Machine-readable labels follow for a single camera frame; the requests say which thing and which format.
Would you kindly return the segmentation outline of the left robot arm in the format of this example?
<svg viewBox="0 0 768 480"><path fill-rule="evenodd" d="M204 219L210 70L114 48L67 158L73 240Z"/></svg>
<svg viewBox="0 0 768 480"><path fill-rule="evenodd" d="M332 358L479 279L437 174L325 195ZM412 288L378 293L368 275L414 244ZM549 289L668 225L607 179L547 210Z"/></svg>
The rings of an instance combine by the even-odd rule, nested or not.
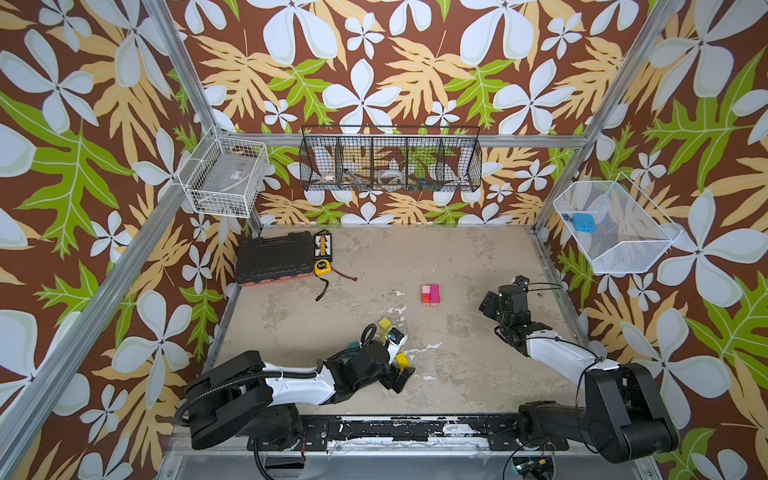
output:
<svg viewBox="0 0 768 480"><path fill-rule="evenodd" d="M190 430L193 448L203 450L274 409L339 404L375 383L399 394L415 373L399 356L400 345L389 338L363 341L312 368L280 367L246 351L190 382L174 421Z"/></svg>

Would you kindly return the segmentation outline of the yellow long block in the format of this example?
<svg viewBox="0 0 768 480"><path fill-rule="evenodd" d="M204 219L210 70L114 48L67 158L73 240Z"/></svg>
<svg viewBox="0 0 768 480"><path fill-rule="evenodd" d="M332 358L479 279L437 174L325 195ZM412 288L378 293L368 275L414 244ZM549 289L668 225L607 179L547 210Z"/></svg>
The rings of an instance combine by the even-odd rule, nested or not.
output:
<svg viewBox="0 0 768 480"><path fill-rule="evenodd" d="M405 353L398 353L395 357L395 361L401 371L410 367L410 362Z"/></svg>

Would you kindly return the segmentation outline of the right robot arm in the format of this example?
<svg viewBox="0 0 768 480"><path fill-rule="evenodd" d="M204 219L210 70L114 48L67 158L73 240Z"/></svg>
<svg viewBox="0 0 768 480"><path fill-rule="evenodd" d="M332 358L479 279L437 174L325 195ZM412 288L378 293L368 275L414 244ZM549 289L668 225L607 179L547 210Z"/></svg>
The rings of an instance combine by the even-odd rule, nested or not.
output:
<svg viewBox="0 0 768 480"><path fill-rule="evenodd" d="M678 430L648 368L620 364L535 322L528 293L528 279L519 276L487 292L478 310L495 322L494 333L505 344L572 381L577 391L572 406L554 401L521 405L515 421L518 441L578 441L613 464L676 450Z"/></svg>

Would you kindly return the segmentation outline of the magenta wood block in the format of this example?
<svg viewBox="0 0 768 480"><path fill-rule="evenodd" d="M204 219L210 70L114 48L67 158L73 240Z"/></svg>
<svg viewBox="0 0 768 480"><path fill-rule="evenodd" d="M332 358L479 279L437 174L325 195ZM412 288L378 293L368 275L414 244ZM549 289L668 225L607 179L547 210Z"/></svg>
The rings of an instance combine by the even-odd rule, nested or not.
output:
<svg viewBox="0 0 768 480"><path fill-rule="evenodd" d="M441 301L440 286L433 284L429 286L429 297L431 305L438 305Z"/></svg>

